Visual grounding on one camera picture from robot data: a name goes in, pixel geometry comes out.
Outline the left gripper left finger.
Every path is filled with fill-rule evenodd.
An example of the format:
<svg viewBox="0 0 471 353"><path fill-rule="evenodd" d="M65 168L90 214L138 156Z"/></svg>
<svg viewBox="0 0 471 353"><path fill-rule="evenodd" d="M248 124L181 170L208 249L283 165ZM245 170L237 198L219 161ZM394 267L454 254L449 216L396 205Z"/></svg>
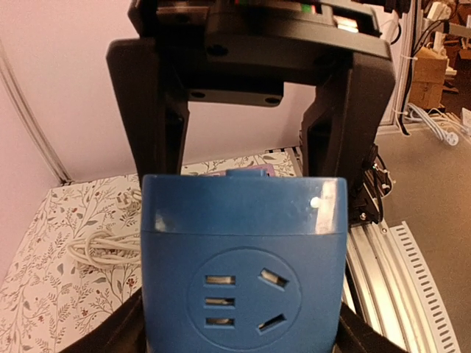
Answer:
<svg viewBox="0 0 471 353"><path fill-rule="evenodd" d="M97 328L62 350L73 352L145 352L142 292L137 290Z"/></svg>

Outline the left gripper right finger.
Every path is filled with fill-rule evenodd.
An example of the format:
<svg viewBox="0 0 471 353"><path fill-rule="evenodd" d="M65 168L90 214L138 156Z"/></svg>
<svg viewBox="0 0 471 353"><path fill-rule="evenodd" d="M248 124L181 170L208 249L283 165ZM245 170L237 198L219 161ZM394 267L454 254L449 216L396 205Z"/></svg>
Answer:
<svg viewBox="0 0 471 353"><path fill-rule="evenodd" d="M346 353L406 353L341 303L335 346Z"/></svg>

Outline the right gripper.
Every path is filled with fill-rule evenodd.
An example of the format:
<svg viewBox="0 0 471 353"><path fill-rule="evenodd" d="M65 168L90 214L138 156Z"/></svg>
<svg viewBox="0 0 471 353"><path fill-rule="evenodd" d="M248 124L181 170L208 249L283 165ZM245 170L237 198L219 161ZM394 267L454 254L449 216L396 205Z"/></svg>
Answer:
<svg viewBox="0 0 471 353"><path fill-rule="evenodd" d="M395 86L372 8L352 1L132 1L193 101L273 107L285 83L318 87L301 125L302 172L360 184Z"/></svg>

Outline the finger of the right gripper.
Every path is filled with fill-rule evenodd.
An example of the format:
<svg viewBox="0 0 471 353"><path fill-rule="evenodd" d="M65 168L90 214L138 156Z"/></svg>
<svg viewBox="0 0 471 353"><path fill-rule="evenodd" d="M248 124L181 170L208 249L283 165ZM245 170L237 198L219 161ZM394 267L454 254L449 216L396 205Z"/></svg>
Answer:
<svg viewBox="0 0 471 353"><path fill-rule="evenodd" d="M188 94L153 38L115 40L107 66L139 179L179 174L188 128Z"/></svg>

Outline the blue cube socket adapter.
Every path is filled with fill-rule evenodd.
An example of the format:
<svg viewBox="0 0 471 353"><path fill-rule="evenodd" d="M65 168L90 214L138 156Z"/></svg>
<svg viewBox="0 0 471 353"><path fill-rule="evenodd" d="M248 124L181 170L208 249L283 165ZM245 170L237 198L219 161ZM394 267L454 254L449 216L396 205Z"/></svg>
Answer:
<svg viewBox="0 0 471 353"><path fill-rule="evenodd" d="M149 352L331 352L347 252L342 178L148 175Z"/></svg>

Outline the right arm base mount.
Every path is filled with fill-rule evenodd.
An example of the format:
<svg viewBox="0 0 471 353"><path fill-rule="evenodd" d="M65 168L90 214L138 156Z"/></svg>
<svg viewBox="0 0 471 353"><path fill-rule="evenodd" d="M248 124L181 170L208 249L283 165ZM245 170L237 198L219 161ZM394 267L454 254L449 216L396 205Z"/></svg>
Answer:
<svg viewBox="0 0 471 353"><path fill-rule="evenodd" d="M361 184L349 193L349 225L379 224L384 219L383 199L393 190L390 170L372 144L362 164Z"/></svg>

